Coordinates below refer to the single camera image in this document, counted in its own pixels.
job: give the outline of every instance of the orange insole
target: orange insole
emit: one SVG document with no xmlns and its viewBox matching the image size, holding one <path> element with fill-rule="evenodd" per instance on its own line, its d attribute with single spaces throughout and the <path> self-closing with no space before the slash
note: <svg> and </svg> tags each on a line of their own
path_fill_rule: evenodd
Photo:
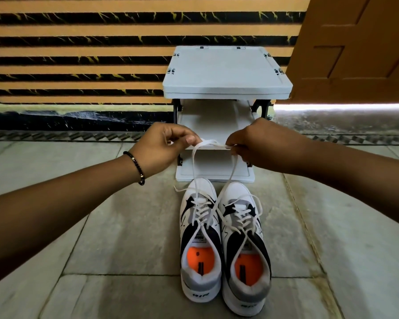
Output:
<svg viewBox="0 0 399 319">
<path fill-rule="evenodd" d="M 235 262 L 237 278 L 248 286 L 254 285 L 263 274 L 259 254 L 240 254 Z"/>
<path fill-rule="evenodd" d="M 214 252 L 211 247 L 190 247 L 188 265 L 201 275 L 210 273 L 214 267 Z"/>
</svg>

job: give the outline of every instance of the shoe rack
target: shoe rack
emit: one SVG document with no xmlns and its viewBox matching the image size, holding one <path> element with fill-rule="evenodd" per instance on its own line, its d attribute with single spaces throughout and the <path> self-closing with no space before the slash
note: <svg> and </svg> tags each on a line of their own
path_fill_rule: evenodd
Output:
<svg viewBox="0 0 399 319">
<path fill-rule="evenodd" d="M 164 97 L 172 99 L 174 122 L 221 144 L 258 118 L 259 107 L 266 118 L 270 101 L 287 99 L 293 87 L 265 48 L 242 46 L 178 46 L 162 85 Z M 177 181 L 194 179 L 192 149 L 178 158 Z M 195 154 L 198 177 L 226 182 L 232 168 L 225 148 L 204 146 Z M 254 182 L 252 166 L 238 159 L 232 178 Z"/>
</svg>

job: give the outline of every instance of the black rack leg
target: black rack leg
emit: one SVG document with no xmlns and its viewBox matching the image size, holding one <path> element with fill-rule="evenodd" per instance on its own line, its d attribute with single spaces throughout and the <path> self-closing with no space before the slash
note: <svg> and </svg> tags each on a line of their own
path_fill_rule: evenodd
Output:
<svg viewBox="0 0 399 319">
<path fill-rule="evenodd" d="M 269 99 L 256 99 L 253 106 L 251 107 L 251 112 L 257 112 L 259 106 L 262 107 L 262 118 L 267 118 L 268 108 L 271 101 Z"/>
<path fill-rule="evenodd" d="M 173 123 L 177 124 L 177 112 L 182 111 L 180 99 L 172 99 L 171 104 L 173 104 Z"/>
</svg>

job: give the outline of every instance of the black beaded bracelet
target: black beaded bracelet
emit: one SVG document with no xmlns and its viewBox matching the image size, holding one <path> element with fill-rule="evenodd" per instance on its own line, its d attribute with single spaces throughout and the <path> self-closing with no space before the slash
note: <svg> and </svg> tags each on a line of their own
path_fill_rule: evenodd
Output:
<svg viewBox="0 0 399 319">
<path fill-rule="evenodd" d="M 143 186 L 145 184 L 145 176 L 143 175 L 143 171 L 140 168 L 138 162 L 136 161 L 136 159 L 134 158 L 134 156 L 130 152 L 124 151 L 123 154 L 127 154 L 133 160 L 134 165 L 136 166 L 137 171 L 139 171 L 139 174 L 140 174 L 140 179 L 141 180 L 139 181 L 139 185 Z"/>
</svg>

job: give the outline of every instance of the sneaker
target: sneaker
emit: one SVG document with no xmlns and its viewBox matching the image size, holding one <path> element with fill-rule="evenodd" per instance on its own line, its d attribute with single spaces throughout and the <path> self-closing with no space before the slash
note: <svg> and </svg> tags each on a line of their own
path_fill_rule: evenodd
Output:
<svg viewBox="0 0 399 319">
<path fill-rule="evenodd" d="M 220 225 L 217 216 L 211 215 L 216 191 L 204 178 L 193 180 L 185 190 L 180 207 L 182 289 L 188 299 L 208 302 L 219 293 L 222 275 Z"/>
<path fill-rule="evenodd" d="M 271 263 L 263 242 L 259 210 L 250 191 L 232 182 L 222 194 L 223 299 L 240 316 L 258 314 L 271 288 Z"/>
</svg>

